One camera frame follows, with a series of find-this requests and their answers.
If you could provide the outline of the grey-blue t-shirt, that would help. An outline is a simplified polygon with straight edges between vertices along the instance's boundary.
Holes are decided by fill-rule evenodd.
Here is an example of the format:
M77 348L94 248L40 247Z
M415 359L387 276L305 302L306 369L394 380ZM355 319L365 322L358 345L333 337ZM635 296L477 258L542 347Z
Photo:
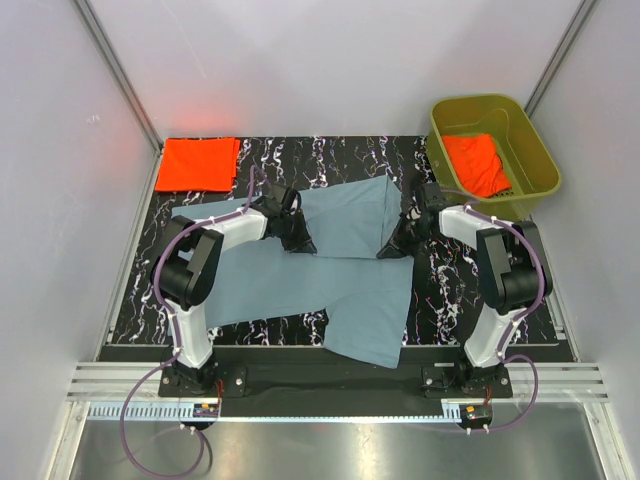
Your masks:
M207 327L325 311L326 349L396 368L413 260L376 255L400 218L400 190L379 176L306 190L302 207L316 253L287 253L277 239L223 253L205 302Z

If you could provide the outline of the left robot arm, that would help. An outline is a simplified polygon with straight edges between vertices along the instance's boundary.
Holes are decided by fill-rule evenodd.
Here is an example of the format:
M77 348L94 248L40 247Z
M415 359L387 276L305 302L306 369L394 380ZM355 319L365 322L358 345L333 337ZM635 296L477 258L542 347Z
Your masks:
M279 239L288 253L317 252L299 191L276 184L267 194L220 216L192 220L176 215L156 245L150 281L168 312L173 335L173 353L163 369L193 395L206 395L222 385L204 307L220 258L228 250L269 238Z

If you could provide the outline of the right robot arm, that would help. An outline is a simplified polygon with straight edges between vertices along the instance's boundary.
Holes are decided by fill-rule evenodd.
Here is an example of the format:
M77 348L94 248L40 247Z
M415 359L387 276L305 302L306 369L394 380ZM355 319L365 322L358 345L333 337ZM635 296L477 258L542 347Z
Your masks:
M426 396L459 394L484 397L506 376L508 344L521 322L548 296L552 281L539 230L531 221L511 222L477 211L479 200L451 191L466 200L455 205L436 183L419 181L415 202L377 253L379 259L416 258L429 238L457 240L476 252L483 307L476 325L453 365L424 380Z

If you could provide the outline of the black marbled table mat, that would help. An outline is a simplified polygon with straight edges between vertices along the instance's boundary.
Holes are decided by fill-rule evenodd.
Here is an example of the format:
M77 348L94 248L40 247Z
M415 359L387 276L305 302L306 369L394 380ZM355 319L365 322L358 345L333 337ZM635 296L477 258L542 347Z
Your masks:
M239 141L238 174L226 199L247 193L248 169L258 165L272 181L298 189L325 187L386 175L403 192L421 174L434 177L423 136L244 137ZM176 206L219 200L198 191L151 196L119 314L110 330L115 345L163 345L169 339L165 311L149 279L155 242ZM453 240L427 246L430 277L416 283L404 330L405 345L456 345L466 338L480 308L474 253ZM214 328L217 345L319 346L328 325L322 311L259 319Z

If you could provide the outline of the folded orange t-shirt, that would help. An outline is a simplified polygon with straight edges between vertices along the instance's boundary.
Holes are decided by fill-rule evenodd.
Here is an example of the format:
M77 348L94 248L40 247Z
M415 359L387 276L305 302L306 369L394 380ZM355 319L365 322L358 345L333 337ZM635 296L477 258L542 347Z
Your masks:
M170 138L164 145L156 192L229 193L237 175L237 138Z

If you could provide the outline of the orange t-shirt in bin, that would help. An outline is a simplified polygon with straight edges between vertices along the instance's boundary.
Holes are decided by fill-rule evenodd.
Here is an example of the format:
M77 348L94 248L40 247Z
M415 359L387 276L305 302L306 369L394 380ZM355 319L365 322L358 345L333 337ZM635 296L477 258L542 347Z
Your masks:
M490 198L512 188L489 134L445 135L442 143L460 184L470 194Z

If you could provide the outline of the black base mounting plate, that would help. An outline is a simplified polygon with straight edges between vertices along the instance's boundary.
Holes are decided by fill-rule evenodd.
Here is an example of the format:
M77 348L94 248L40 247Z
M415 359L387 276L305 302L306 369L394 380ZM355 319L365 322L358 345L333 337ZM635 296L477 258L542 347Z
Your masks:
M410 346L394 369L355 361L321 347L217 346L216 375L222 381L222 415L304 418L419 417L441 413L428 398L429 375L461 357L451 346Z

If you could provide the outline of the olive green plastic bin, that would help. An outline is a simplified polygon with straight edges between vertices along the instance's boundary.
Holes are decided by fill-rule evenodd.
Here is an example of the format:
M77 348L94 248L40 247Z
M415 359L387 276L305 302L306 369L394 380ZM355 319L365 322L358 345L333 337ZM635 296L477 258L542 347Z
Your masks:
M433 105L426 152L454 202L473 196L488 215L517 221L561 185L561 174L514 99L501 94L446 98Z

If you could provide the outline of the right orange connector box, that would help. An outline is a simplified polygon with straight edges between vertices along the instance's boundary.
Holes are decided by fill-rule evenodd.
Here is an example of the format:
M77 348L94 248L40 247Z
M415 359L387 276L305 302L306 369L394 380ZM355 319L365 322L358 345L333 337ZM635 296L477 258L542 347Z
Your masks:
M493 408L490 404L467 405L462 408L461 413L470 421L489 421L493 415Z

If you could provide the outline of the orange connector box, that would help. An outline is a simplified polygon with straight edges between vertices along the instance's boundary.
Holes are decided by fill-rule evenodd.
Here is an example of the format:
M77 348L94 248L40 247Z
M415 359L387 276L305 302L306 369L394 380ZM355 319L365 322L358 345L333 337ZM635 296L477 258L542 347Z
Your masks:
M219 403L196 403L193 416L196 418L218 418L220 413Z
M493 415L493 408L490 404L467 405L462 408L461 413L470 421L489 421Z

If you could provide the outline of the left orange connector box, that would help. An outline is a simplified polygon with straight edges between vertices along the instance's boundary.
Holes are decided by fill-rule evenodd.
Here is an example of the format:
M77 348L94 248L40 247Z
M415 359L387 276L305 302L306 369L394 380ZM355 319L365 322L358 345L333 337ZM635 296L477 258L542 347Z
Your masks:
M220 413L219 403L196 403L193 416L196 418L218 418Z

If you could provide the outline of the aluminium frame rail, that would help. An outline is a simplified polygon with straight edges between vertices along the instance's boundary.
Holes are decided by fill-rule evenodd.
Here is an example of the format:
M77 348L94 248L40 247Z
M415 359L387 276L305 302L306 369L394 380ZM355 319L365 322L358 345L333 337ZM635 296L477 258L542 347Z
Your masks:
M81 363L67 399L84 402L95 420L209 423L459 423L478 409L528 404L606 403L607 389L593 364L516 362L496 385L463 393L445 385L444 364L397 371L337 364L224 368L222 386L197 395L154 373L138 386L148 363Z

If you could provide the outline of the left aluminium corner post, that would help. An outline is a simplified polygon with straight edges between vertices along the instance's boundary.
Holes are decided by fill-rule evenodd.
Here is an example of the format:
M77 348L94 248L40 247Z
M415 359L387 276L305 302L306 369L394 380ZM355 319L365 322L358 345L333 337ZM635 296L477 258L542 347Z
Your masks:
M104 61L107 70L115 81L120 93L126 101L129 110L134 116L147 143L150 145L154 153L159 154L164 141L158 134L149 115L147 114L104 26L102 25L102 22L92 5L92 2L88 0L71 0L71 4L87 29L89 36Z

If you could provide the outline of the aluminium corner post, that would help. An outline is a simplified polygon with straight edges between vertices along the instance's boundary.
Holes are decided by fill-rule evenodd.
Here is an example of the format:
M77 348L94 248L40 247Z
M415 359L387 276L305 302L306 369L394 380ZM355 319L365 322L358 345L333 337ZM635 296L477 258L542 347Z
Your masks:
M581 0L579 2L525 104L524 111L530 119L534 117L553 80L556 78L599 4L599 0Z
M92 5L92 2L88 0L71 0L71 4L87 29L89 36L104 61L107 70L115 81L120 93L126 101L129 110L134 116L147 143L150 145L154 153L159 154L164 141L158 134L149 115L147 114L104 26L102 25L102 22Z

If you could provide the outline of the right aluminium corner post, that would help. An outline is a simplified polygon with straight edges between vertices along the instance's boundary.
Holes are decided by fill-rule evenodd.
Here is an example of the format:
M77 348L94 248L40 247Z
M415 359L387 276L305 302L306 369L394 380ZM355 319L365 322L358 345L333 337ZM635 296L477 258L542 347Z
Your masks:
M524 111L530 119L534 117L553 80L556 78L599 4L599 0L581 0L579 2L525 104Z

